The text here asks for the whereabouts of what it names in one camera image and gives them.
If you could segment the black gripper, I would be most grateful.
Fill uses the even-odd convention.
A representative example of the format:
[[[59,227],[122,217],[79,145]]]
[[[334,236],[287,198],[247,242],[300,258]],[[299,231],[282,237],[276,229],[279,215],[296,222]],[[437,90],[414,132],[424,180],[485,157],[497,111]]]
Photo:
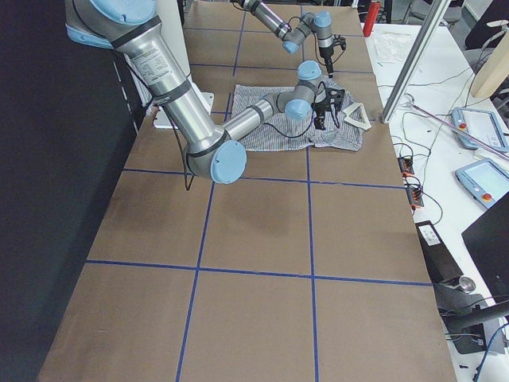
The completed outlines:
[[[323,59],[324,66],[329,78],[333,78],[334,63],[341,57],[346,50],[346,38],[339,34],[332,34],[330,37],[318,38],[317,46],[320,57]],[[334,60],[333,55],[335,48],[341,48],[341,54]]]
[[[315,117],[313,118],[314,127],[318,130],[325,129],[325,116],[328,112],[332,118],[335,127],[339,127],[338,113],[345,97],[344,89],[326,88],[325,97],[313,105]]]

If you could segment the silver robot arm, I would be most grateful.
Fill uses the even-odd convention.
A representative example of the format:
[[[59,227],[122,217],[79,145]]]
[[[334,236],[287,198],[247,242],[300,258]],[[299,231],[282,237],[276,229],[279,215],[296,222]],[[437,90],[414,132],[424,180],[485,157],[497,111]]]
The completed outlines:
[[[255,16],[267,29],[282,41],[283,49],[294,54],[307,37],[312,34],[316,38],[315,47],[320,54],[320,64],[325,66],[329,78],[333,78],[336,60],[333,59],[335,48],[346,50],[346,39],[332,32],[331,14],[324,10],[317,13],[308,12],[297,16],[299,23],[292,27],[288,21],[280,18],[264,1],[233,1],[243,11]]]
[[[215,183],[230,184],[242,176],[247,154],[241,138],[278,113],[303,120],[326,97],[319,64],[307,60],[297,69],[294,90],[269,93],[217,125],[164,41],[154,1],[66,1],[65,11],[72,41],[130,58],[154,102],[187,142],[181,152],[184,170]]]

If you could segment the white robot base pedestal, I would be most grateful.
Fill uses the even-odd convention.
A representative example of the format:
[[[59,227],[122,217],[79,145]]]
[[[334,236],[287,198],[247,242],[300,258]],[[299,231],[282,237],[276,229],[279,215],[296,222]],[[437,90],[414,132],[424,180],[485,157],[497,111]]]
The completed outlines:
[[[177,5],[177,0],[157,0],[155,5],[157,15],[162,22],[162,38],[168,45],[177,63],[180,65],[182,72],[190,81],[200,102],[204,105],[207,113],[210,115],[212,110],[211,103],[213,102],[214,95],[212,93],[206,93],[203,95],[202,91],[193,82],[182,29],[181,13],[179,11],[179,6]]]

